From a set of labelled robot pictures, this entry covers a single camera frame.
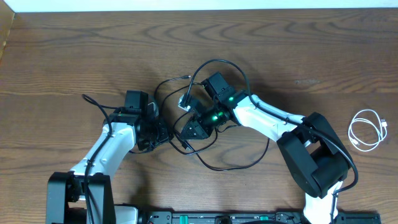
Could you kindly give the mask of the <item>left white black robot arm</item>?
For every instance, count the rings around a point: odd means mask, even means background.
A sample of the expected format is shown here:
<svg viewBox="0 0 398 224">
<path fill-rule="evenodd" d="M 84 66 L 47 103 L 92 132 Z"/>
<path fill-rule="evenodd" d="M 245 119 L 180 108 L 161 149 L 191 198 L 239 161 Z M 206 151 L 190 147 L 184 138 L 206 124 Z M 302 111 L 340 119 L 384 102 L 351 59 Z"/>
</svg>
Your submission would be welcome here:
<svg viewBox="0 0 398 224">
<path fill-rule="evenodd" d="M 162 119 L 115 114 L 78 164 L 50 176 L 46 223 L 145 223 L 147 218 L 135 206 L 114 203 L 111 181 L 134 147 L 151 152 L 171 138 Z"/>
</svg>

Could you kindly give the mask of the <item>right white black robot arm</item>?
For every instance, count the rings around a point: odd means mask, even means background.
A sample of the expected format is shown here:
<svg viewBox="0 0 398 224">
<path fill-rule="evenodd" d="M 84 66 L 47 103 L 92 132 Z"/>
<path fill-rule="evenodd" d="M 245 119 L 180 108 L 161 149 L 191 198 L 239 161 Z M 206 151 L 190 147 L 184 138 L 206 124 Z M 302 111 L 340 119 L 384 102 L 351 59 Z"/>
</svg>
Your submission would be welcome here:
<svg viewBox="0 0 398 224">
<path fill-rule="evenodd" d="M 303 214 L 310 223 L 334 223 L 338 194 L 354 164 L 327 119 L 319 113 L 302 116 L 282 111 L 248 91 L 211 93 L 205 108 L 184 94 L 179 107 L 194 111 L 180 137 L 206 139 L 226 121 L 254 129 L 274 141 L 297 185 L 305 192 Z"/>
</svg>

